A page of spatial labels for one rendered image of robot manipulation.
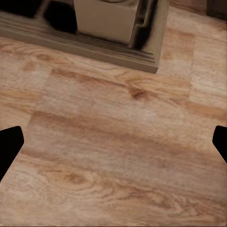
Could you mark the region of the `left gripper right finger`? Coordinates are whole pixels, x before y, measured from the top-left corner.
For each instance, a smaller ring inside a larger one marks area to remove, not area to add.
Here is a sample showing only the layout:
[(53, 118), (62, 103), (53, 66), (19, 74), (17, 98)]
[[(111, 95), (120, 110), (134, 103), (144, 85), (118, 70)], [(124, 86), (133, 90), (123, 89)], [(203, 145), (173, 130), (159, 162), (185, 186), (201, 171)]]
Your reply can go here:
[(227, 163), (227, 127), (216, 126), (212, 142)]

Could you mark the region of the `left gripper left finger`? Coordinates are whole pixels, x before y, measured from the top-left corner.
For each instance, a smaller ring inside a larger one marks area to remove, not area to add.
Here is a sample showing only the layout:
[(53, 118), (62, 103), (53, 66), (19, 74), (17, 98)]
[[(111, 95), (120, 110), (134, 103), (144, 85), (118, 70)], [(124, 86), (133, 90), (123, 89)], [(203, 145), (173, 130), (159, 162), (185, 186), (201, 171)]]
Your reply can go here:
[(0, 131), (0, 181), (24, 144), (20, 126)]

